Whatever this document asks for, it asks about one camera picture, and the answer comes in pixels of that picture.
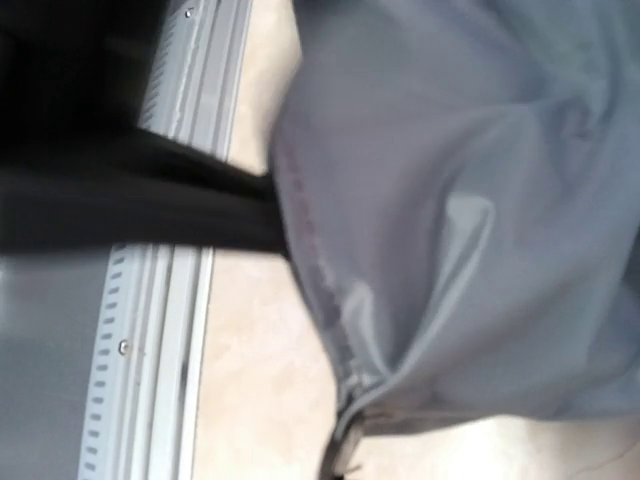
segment black strap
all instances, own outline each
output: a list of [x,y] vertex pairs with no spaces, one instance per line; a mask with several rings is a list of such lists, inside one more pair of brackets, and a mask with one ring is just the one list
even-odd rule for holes
[[268,178],[146,132],[16,151],[3,160],[2,253],[120,242],[286,250]]

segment gray panel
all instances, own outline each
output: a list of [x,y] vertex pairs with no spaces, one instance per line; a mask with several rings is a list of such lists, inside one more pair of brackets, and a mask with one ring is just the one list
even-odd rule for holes
[[70,479],[77,472],[108,256],[2,261],[2,480]]

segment gray fabric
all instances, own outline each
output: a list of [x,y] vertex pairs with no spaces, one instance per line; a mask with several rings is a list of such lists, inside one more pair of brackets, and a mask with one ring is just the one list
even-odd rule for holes
[[370,0],[315,28],[272,157],[344,421],[640,413],[640,3]]

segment tile floor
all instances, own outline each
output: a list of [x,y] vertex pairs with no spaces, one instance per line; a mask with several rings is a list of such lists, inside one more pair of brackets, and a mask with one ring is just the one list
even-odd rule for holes
[[[253,2],[231,157],[254,171],[299,58],[290,1]],[[283,261],[217,255],[204,362],[194,480],[314,479],[334,387]],[[367,440],[353,480],[640,479],[639,440],[638,423],[495,419]]]

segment black object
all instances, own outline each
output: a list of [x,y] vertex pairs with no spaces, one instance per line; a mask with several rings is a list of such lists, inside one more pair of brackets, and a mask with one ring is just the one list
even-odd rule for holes
[[0,252],[154,242],[284,253],[268,177],[135,126],[166,8],[0,6]]

